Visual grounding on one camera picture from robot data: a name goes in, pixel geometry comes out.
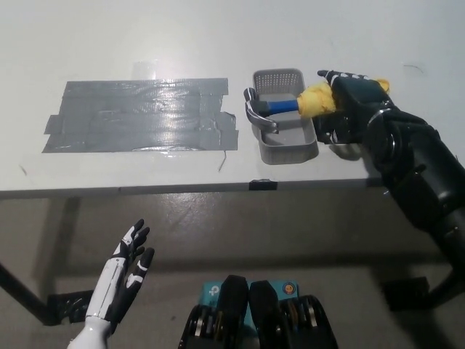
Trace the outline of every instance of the floor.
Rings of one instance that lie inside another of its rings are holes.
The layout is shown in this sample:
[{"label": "floor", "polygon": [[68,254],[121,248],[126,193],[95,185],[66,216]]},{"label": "floor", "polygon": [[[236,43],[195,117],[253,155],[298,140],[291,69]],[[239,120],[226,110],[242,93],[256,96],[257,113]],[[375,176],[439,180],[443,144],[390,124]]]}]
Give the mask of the floor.
[{"label": "floor", "polygon": [[[465,299],[390,313],[380,281],[449,267],[380,188],[0,201],[0,261],[36,294],[91,289],[140,217],[156,250],[111,349],[176,348],[204,281],[289,278],[323,303],[340,348],[464,348]],[[0,291],[0,348],[66,348],[81,324],[45,327]]]}]

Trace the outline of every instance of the white table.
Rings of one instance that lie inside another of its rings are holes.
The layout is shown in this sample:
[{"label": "white table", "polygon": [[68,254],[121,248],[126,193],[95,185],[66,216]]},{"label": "white table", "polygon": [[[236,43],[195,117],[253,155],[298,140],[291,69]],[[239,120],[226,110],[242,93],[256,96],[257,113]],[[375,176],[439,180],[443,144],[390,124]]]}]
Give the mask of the white table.
[{"label": "white table", "polygon": [[[252,180],[362,185],[363,162],[327,146],[304,164],[262,162],[243,108],[254,71],[382,76],[405,111],[437,127],[464,162],[465,2],[461,0],[32,1],[0,20],[0,197],[247,190]],[[66,81],[228,77],[238,151],[42,154]]]}]

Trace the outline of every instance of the robotic arm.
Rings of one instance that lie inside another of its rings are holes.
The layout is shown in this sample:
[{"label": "robotic arm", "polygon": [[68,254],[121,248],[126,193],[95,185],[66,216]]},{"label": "robotic arm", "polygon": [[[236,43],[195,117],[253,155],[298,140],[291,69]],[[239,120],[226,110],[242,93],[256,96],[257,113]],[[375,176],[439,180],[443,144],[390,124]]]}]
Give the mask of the robotic arm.
[{"label": "robotic arm", "polygon": [[453,267],[430,294],[426,279],[395,281],[384,290],[388,303],[393,310],[435,306],[465,281],[465,169],[433,127],[400,110],[376,81],[337,71],[318,75],[331,85],[338,110],[332,138],[362,144],[404,215]]},{"label": "robotic arm", "polygon": [[[106,349],[108,338],[115,332],[142,286],[155,251],[142,245],[149,227],[139,220],[121,239],[111,258],[105,263],[86,313],[84,329],[71,341],[68,349]],[[129,266],[141,256],[134,271],[124,277]]]}]

